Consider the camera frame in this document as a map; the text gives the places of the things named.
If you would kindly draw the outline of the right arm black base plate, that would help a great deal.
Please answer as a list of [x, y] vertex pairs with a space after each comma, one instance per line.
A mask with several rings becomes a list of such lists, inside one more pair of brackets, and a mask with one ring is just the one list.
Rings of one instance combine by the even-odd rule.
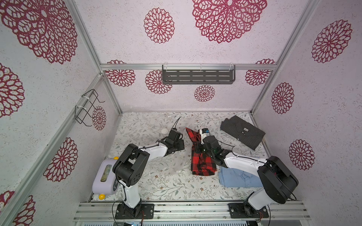
[[251, 205], [239, 203], [228, 203], [229, 213], [231, 218], [255, 218], [263, 219], [268, 218], [269, 213], [266, 207], [260, 210], [255, 210]]

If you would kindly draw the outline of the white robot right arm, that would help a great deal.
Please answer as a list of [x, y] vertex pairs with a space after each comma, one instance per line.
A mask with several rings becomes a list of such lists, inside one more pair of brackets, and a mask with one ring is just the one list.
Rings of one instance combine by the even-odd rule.
[[237, 155], [232, 150], [223, 149], [215, 136], [211, 135], [202, 135], [201, 143], [202, 151], [212, 158], [216, 165], [242, 170], [260, 178], [263, 187], [243, 201], [245, 214], [251, 215], [271, 203], [285, 204], [288, 199], [295, 197], [293, 192], [299, 181], [278, 157], [263, 159]]

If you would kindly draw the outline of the red black plaid shirt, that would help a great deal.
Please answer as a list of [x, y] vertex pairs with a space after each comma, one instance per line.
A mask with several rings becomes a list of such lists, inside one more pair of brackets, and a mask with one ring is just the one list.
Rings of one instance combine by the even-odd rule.
[[191, 172], [197, 176], [213, 176], [217, 171], [215, 162], [206, 155], [201, 145], [201, 135], [189, 128], [185, 129], [192, 142]]

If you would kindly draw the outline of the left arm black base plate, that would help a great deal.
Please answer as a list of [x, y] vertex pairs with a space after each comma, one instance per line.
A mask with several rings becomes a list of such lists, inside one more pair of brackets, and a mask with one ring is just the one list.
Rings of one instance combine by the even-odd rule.
[[126, 204], [121, 203], [117, 206], [115, 219], [153, 219], [154, 204], [140, 203], [135, 208], [130, 208]]

